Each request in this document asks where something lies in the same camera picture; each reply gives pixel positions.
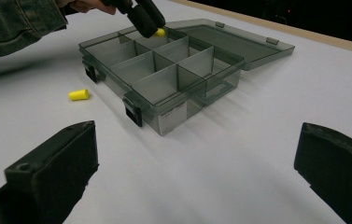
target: sleeve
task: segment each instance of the sleeve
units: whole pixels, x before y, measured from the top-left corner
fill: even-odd
[[[66,24],[54,0],[0,0],[0,57],[35,43]]]

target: box latch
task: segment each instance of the box latch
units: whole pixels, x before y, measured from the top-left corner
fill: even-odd
[[[99,80],[96,76],[96,71],[94,69],[94,67],[88,63],[86,63],[85,61],[82,61],[83,66],[85,67],[85,72],[86,75],[94,82],[97,83]]]
[[[141,114],[141,109],[134,106],[134,104],[128,99],[124,98],[122,101],[125,104],[127,117],[129,117],[129,119],[131,119],[138,127],[143,127],[143,116]]]

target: white surface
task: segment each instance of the white surface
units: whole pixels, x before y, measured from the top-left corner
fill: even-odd
[[[96,122],[99,171],[65,223],[343,223],[293,169],[303,122],[352,137],[352,51],[155,1],[168,21],[207,18],[296,46],[243,72],[239,87],[160,137],[86,76],[77,44],[131,26],[119,13],[68,17],[67,30],[0,59],[3,171],[65,126]],[[70,102],[88,88],[92,98]]]

